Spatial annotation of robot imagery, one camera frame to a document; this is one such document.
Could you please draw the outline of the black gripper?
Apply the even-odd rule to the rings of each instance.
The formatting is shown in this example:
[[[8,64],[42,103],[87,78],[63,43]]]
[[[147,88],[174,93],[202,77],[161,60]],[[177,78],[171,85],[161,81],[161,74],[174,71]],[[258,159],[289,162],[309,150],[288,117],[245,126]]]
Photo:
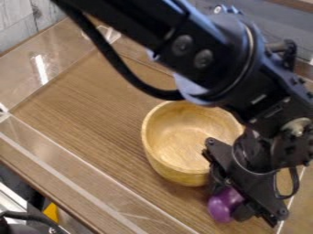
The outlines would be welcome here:
[[[245,125],[234,143],[206,139],[212,196],[234,188],[245,198],[234,221],[257,217],[274,227],[290,215],[285,200],[300,189],[297,167],[313,161],[313,101],[281,101],[249,118],[234,117]]]

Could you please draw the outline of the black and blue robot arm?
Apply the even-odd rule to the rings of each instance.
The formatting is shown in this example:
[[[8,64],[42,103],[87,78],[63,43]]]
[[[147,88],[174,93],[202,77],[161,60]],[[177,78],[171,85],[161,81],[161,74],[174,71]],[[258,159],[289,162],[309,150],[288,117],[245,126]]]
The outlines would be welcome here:
[[[225,109],[245,125],[233,144],[209,137],[214,219],[262,218],[276,226],[289,216],[277,174],[313,162],[313,92],[295,72],[297,45],[270,43],[234,7],[206,16],[187,0],[51,0],[87,34],[123,78],[150,96]],[[98,31],[101,20],[174,71],[177,87],[150,86],[129,69]]]

